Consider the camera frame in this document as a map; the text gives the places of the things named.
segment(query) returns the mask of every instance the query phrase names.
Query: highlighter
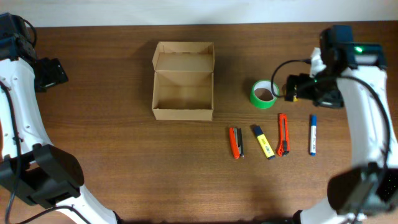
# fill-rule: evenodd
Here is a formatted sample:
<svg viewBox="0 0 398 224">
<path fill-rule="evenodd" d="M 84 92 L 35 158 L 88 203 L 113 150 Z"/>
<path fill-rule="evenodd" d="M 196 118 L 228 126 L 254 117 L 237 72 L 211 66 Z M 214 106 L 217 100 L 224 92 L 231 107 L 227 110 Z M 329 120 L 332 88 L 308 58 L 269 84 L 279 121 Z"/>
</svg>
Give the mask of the highlighter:
<svg viewBox="0 0 398 224">
<path fill-rule="evenodd" d="M 262 150 L 267 156 L 267 159 L 273 159 L 275 158 L 274 151 L 272 150 L 271 146 L 269 145 L 266 136 L 262 132 L 260 126 L 255 126 L 253 128 L 254 134 L 257 137 L 257 140 L 260 143 L 260 146 L 262 147 Z"/>
</svg>

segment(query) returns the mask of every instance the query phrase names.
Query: blue marker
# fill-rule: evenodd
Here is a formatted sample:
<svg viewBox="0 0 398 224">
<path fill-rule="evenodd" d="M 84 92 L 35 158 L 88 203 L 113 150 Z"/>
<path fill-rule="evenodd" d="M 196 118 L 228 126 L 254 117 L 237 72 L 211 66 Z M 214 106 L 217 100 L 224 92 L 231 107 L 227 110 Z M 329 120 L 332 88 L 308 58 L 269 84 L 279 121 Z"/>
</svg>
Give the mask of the blue marker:
<svg viewBox="0 0 398 224">
<path fill-rule="evenodd" d="M 317 116 L 311 115 L 311 142 L 310 142 L 310 155 L 315 156 L 317 140 Z"/>
</svg>

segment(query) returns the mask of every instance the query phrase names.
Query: cardboard box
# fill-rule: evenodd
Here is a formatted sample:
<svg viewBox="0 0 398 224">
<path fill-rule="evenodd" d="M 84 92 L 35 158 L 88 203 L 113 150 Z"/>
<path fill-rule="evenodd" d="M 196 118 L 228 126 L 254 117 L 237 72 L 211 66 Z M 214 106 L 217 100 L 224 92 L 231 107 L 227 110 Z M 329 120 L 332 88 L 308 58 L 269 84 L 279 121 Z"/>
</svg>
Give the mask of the cardboard box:
<svg viewBox="0 0 398 224">
<path fill-rule="evenodd" d="M 152 63 L 157 120 L 213 119 L 213 43 L 159 42 Z"/>
</svg>

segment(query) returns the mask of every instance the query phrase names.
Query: wooden table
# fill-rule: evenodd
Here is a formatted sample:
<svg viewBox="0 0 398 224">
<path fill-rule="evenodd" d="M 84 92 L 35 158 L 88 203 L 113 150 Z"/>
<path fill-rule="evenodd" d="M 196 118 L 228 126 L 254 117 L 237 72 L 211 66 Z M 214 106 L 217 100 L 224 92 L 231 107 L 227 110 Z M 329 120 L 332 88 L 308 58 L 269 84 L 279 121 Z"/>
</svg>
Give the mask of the wooden table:
<svg viewBox="0 0 398 224">
<path fill-rule="evenodd" d="M 388 102 L 398 127 L 398 23 L 352 22 L 361 42 L 379 42 L 389 64 Z M 256 80 L 270 78 L 280 63 L 308 57 L 331 23 L 213 26 L 64 27 L 38 29 L 40 57 L 59 58 L 70 81 L 37 101 L 55 146 L 73 154 L 95 197 L 127 221 L 235 222 L 291 216 L 326 195 L 331 176 L 350 167 L 345 110 L 312 102 L 277 100 L 268 110 L 249 102 Z M 156 121 L 151 111 L 158 41 L 215 43 L 214 119 Z M 287 75 L 309 66 L 282 68 Z M 268 161 L 250 125 L 261 125 L 278 143 L 277 114 L 289 119 L 291 153 Z M 308 155 L 308 117 L 318 115 L 317 156 Z M 231 155 L 227 128 L 242 128 L 245 158 Z M 3 218 L 9 193 L 0 190 Z M 19 199 L 12 222 L 42 211 Z M 365 223 L 393 223 L 398 212 Z M 50 213 L 34 223 L 72 223 Z"/>
</svg>

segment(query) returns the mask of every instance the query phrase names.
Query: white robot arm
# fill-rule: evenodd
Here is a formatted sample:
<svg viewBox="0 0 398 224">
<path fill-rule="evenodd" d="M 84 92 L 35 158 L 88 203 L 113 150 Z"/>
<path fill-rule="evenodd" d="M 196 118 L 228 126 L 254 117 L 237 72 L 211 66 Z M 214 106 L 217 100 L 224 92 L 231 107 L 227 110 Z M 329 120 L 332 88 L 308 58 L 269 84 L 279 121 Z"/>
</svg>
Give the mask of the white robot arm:
<svg viewBox="0 0 398 224">
<path fill-rule="evenodd" d="M 29 205 L 58 210 L 79 224 L 120 224 L 116 213 L 102 206 L 87 190 L 76 158 L 54 147 L 45 132 L 34 90 L 45 91 L 67 78 L 58 60 L 36 59 L 24 22 L 17 16 L 0 15 L 0 122 L 4 160 L 0 164 L 0 185 Z M 352 138 L 353 170 L 333 177 L 327 198 L 313 208 L 298 211 L 290 220 L 294 224 L 354 222 L 357 213 L 362 220 L 366 215 L 393 210 L 398 201 L 397 188 L 384 191 L 388 186 L 385 180 L 398 176 L 397 141 L 386 100 L 384 58 L 374 45 L 371 51 L 351 57 L 352 50 L 347 49 L 354 49 L 350 45 L 352 40 L 339 39 L 340 28 L 323 33 L 321 37 L 327 40 L 321 40 L 321 49 L 315 49 L 312 55 L 311 74 L 291 75 L 287 91 L 297 89 L 298 98 L 313 100 L 320 106 L 345 104 Z M 338 57 L 327 57 L 336 50 Z M 383 115 L 374 95 L 363 83 L 343 77 L 355 78 L 370 86 L 387 115 Z M 292 95 L 285 99 L 291 101 Z M 39 167 L 28 171 L 31 163 Z"/>
<path fill-rule="evenodd" d="M 54 147 L 45 132 L 35 90 L 45 91 L 67 77 L 57 59 L 36 59 L 24 22 L 18 16 L 0 15 L 0 184 L 25 203 L 58 210 L 79 224 L 120 223 L 116 213 L 88 191 L 76 158 Z M 33 163 L 39 167 L 27 170 Z"/>
</svg>

